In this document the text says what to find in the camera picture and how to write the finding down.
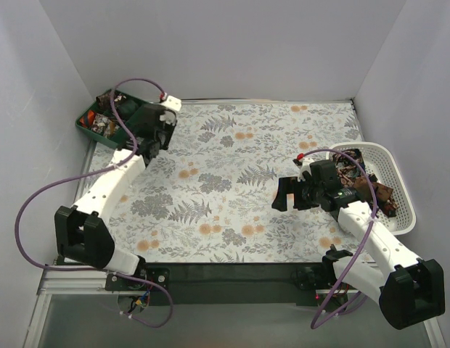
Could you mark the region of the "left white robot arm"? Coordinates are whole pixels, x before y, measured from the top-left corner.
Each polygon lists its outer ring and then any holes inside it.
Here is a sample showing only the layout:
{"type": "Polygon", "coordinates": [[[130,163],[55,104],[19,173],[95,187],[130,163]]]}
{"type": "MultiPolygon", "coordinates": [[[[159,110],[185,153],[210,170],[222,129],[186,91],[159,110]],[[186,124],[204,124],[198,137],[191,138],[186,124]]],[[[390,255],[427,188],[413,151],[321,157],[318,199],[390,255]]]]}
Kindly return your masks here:
{"type": "Polygon", "coordinates": [[[72,207],[60,207],[54,215],[59,256],[98,270],[122,273],[122,281],[133,290],[147,281],[144,259],[116,245],[109,232],[110,217],[118,202],[149,163],[166,150],[181,110],[181,100],[169,96],[159,104],[141,107],[132,133],[141,140],[132,154],[132,140],[113,153],[112,170],[102,174],[72,207]]]}

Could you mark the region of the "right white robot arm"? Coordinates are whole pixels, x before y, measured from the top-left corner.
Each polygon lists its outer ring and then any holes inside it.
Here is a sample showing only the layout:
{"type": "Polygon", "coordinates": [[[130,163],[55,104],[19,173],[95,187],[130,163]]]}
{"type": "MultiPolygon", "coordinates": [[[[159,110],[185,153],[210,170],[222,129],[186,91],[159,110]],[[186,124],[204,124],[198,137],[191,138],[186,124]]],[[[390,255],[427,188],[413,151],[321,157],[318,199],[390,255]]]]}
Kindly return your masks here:
{"type": "Polygon", "coordinates": [[[272,208],[308,210],[321,207],[338,225],[360,242],[376,267],[355,260],[346,250],[331,248],[322,258],[322,282],[337,288],[342,283],[358,289],[379,304],[381,313],[395,329],[437,317],[445,312],[443,268],[435,260],[424,260],[404,246],[381,222],[372,218],[368,202],[353,188],[339,183],[324,184],[311,178],[280,178],[272,208]]]}

